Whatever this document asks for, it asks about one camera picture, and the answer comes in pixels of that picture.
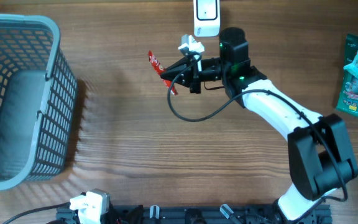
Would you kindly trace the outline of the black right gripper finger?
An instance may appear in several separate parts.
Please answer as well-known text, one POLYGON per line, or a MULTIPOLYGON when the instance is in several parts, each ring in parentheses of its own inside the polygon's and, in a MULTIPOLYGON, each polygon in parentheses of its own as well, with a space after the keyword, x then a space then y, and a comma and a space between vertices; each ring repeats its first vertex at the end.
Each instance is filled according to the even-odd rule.
POLYGON ((193 82, 193 68, 176 67, 168 69, 160 74, 160 78, 169 88, 176 78, 176 84, 189 88, 193 82))
POLYGON ((166 71, 169 70, 184 70, 186 67, 191 66, 191 64, 194 61, 193 55, 184 56, 183 58, 179 59, 177 62, 175 62, 173 65, 170 65, 166 68, 166 71))

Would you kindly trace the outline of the red Nescafe coffee stick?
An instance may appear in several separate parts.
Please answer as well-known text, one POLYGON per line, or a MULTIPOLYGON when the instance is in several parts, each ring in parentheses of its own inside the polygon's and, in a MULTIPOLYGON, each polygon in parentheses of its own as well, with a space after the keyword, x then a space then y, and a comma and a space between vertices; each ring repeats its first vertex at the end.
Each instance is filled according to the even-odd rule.
MULTIPOLYGON (((154 68, 154 70, 156 71, 157 75, 158 76, 161 76, 161 74, 163 72, 166 71, 166 69, 161 65, 161 63, 157 60, 157 58, 155 57, 155 55, 152 53, 151 50, 149 50, 148 52, 148 56, 149 56, 149 62, 151 64, 151 66, 154 68)), ((170 87, 170 85, 172 84, 172 81, 169 81, 169 80, 162 80, 165 84, 165 86, 167 88, 170 87)))

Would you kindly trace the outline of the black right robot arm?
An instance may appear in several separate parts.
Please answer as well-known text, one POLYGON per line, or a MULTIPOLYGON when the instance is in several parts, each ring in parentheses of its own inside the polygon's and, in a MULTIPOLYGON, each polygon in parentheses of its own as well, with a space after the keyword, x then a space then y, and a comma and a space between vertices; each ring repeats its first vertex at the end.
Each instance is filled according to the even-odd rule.
POLYGON ((323 116, 301 106, 250 62, 245 32, 238 27, 219 35, 219 57, 204 59, 204 46, 191 35, 181 38, 182 58, 161 73, 170 93, 175 85, 199 93, 204 82, 221 81, 229 101, 262 117, 288 146, 289 189, 273 204, 251 205, 243 216, 222 205, 221 214, 233 223, 323 223, 327 200, 358 176, 358 165, 344 120, 323 116))

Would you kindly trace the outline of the white barcode scanner box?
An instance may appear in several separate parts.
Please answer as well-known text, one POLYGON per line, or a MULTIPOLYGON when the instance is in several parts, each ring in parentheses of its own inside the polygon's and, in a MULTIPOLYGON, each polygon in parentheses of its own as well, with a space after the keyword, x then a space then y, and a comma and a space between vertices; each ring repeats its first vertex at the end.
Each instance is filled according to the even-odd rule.
POLYGON ((215 37, 219 34, 220 0, 193 0, 194 35, 215 37))

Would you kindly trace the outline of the grey plastic mesh basket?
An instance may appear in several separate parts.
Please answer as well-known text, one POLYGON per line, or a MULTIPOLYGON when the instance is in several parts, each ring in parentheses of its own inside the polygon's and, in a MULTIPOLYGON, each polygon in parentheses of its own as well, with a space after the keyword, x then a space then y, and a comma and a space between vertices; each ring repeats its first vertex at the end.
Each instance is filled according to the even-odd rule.
POLYGON ((57 24, 0 14, 0 190, 64 170, 77 92, 57 24))

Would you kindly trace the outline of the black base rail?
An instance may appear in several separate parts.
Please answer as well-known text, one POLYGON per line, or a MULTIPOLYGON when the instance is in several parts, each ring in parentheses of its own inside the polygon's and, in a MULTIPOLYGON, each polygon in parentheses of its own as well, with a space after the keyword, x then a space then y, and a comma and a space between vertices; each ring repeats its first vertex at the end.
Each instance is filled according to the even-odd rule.
MULTIPOLYGON (((219 207, 160 207, 156 214, 152 207, 112 206, 101 215, 101 223, 289 223, 269 204, 230 206, 233 214, 226 218, 219 207)), ((60 207, 56 219, 49 223, 80 223, 80 212, 60 207)), ((297 223, 332 224, 330 205, 317 206, 297 223)))

